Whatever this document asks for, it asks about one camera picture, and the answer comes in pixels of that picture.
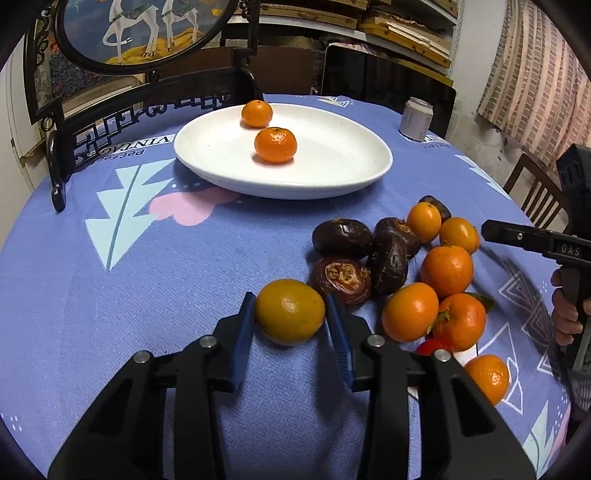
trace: hand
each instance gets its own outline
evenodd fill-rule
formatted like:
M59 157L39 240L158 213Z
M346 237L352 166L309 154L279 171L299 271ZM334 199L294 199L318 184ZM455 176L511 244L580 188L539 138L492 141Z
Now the hand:
M550 283L555 287L562 285L560 270L556 270L552 274ZM552 305L554 305L552 322L554 323L556 342L561 346L570 345L573 343L573 335L583 332L583 325L578 321L577 309L566 299L562 288L557 288L552 294ZM591 299L585 300L583 308L585 313L591 316Z

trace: curtain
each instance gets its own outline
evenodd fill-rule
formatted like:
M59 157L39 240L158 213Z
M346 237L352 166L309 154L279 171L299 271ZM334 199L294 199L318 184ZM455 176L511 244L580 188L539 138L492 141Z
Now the curtain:
M591 145L591 85L558 29L530 0L507 0L478 113L547 171L573 143Z

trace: table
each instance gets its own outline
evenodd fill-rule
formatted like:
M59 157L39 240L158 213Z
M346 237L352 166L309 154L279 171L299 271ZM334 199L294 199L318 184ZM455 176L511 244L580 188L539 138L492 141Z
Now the table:
M202 114L184 108L145 118L116 137L121 146L68 182L63 213L53 210L46 180L17 219L0 255L0 413L42 473L134 352L179 351L236 313L245 292L276 278L305 280L320 222L355 218L373 228L380 218L404 217L431 194L476 226L489 218L529 223L447 142L402 137L400 115L387 108L344 97L267 100L358 121L386 141L392 169L373 186L330 200L238 195L175 160L174 134ZM409 281L424 254L411 262ZM486 242L474 262L471 290L497 302L478 354L506 359L511 386L498 410L541 475L563 444L570 414L548 316L555 264ZM378 313L371 302L360 311L371 326ZM410 399L415 478L420 431L418 403ZM228 478L355 478L366 402L367 395L345 391L325 328L291 349L255 336L243 390L217 398Z

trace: wooden chair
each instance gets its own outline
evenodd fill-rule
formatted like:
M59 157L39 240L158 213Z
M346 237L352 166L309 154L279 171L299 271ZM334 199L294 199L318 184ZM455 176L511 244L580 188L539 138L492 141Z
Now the wooden chair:
M536 227L547 229L562 209L568 213L568 203L558 185L526 153L521 156L503 187L508 194L511 193L524 169L529 171L535 180L521 206L521 210L525 212ZM568 230L569 227L567 226L564 232L568 233Z

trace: white can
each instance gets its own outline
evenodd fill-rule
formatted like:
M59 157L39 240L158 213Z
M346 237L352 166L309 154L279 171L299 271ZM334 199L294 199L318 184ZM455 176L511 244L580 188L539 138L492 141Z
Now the white can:
M433 120L433 106L424 100L411 97L404 108L399 132L417 142L424 142Z

